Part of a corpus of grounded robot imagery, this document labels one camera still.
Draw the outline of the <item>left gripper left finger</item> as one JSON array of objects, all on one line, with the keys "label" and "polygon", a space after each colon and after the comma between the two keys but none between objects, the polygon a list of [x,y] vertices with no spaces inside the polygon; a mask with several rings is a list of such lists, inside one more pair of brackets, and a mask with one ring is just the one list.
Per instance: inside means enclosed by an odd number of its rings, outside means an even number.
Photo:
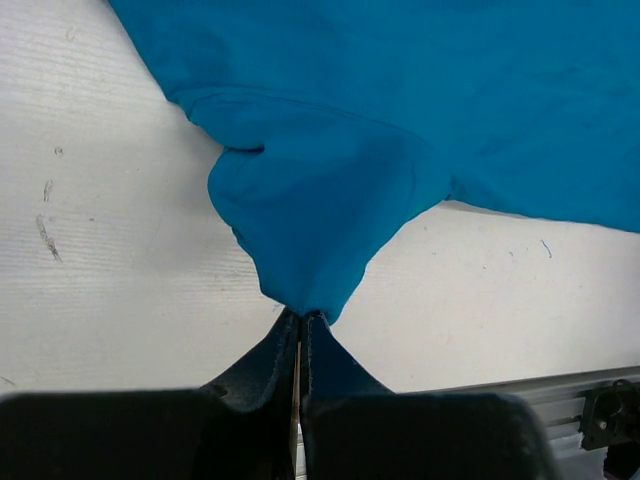
[{"label": "left gripper left finger", "polygon": [[4,479],[292,479],[299,320],[200,387],[1,399]]}]

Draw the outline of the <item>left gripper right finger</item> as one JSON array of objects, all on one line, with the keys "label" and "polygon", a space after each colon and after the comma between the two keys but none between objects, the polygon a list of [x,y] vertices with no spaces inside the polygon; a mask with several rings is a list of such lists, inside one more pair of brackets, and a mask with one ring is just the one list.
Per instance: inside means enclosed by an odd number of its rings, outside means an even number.
[{"label": "left gripper right finger", "polygon": [[310,479],[555,479],[532,410],[496,393],[394,393],[300,320],[300,420]]}]

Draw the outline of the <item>blue t shirt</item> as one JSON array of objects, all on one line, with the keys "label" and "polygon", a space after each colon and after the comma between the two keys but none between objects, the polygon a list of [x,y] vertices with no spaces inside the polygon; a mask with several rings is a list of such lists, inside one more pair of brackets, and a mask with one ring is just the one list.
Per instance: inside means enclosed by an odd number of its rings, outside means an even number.
[{"label": "blue t shirt", "polygon": [[223,147],[208,192],[261,291],[336,320],[444,200],[639,228],[635,1],[115,1]]}]

